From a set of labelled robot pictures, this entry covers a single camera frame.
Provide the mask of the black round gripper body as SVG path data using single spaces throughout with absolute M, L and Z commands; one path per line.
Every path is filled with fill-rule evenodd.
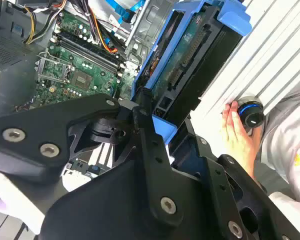
M 133 150 L 129 159 L 66 194 L 48 211 L 41 240 L 178 240 L 182 180 L 165 152 Z

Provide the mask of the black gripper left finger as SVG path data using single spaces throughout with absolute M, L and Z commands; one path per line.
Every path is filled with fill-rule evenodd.
M 178 128 L 151 113 L 151 95 L 117 101 L 104 93 L 0 117 L 0 204 L 30 228 L 42 226 L 51 205 L 67 193 L 62 173 L 69 160 L 106 143 L 112 164 L 139 127 L 168 144 Z

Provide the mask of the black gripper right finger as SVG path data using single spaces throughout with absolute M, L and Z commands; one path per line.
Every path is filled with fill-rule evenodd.
M 182 180 L 178 240 L 300 240 L 300 233 L 230 156 L 216 157 L 189 118 L 169 145 Z

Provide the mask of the person's bare hand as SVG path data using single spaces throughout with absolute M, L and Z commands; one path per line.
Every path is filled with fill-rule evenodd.
M 246 173 L 254 176 L 255 159 L 260 149 L 263 127 L 258 126 L 249 135 L 243 127 L 239 114 L 238 103 L 226 104 L 221 119 L 221 136 L 226 154 L 233 157 Z

